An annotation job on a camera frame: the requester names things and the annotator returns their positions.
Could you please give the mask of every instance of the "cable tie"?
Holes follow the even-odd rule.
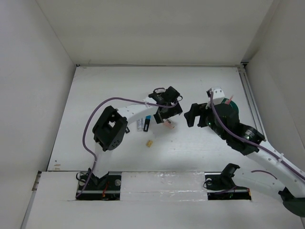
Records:
[[[281,153],[281,156],[280,156],[280,158],[278,159],[278,162],[282,162],[283,161],[283,156],[284,156],[284,154],[283,153]]]

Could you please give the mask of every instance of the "white wall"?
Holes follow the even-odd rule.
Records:
[[[37,2],[74,63],[234,65],[273,0]]]
[[[305,170],[305,1],[281,0],[246,70],[270,142]]]
[[[0,228],[19,228],[75,67],[35,0],[0,1]]]

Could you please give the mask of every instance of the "screw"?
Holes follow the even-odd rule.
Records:
[[[207,178],[205,180],[205,182],[206,182],[207,185],[212,185],[212,179],[210,179],[210,178]]]
[[[115,186],[120,186],[121,185],[121,180],[117,179],[114,181]]]

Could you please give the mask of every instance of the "small block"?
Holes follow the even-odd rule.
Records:
[[[152,140],[149,140],[149,141],[146,143],[146,146],[151,147],[152,144],[153,144],[153,141],[152,141]]]

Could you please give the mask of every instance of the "floor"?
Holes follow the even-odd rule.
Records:
[[[183,112],[188,111],[192,103],[207,102],[206,90],[221,86],[227,97],[234,95],[241,122],[255,126],[235,67],[78,67],[48,172],[41,176],[26,229],[82,229],[88,224],[132,229],[303,228],[300,218],[288,212],[281,203],[256,192],[252,193],[253,201],[207,201],[203,189],[198,190],[198,199],[164,200],[159,198],[163,190],[153,190],[151,192],[156,192],[158,198],[138,201],[143,192],[135,192],[132,199],[123,201],[75,200],[76,171],[87,170],[93,162],[93,157],[81,144],[83,129],[92,110],[110,97],[141,100],[154,88],[168,86],[173,86],[183,96]],[[119,108],[128,103],[114,101],[109,105]],[[249,170],[261,169],[255,162],[233,151],[211,130],[196,125],[188,128],[182,115],[172,118],[174,129],[157,125],[152,120],[149,131],[144,133],[137,132],[135,123],[131,124],[131,132],[124,136],[117,149],[102,152],[94,143],[91,132],[98,117],[97,114],[92,120],[86,143],[99,154],[96,173],[100,175],[108,170],[221,171],[228,163]],[[145,145],[147,140],[153,141],[150,148]],[[185,184],[180,180],[183,177],[177,178],[179,184]],[[188,180],[191,185],[197,179]],[[151,183],[144,179],[141,184],[150,187]]]

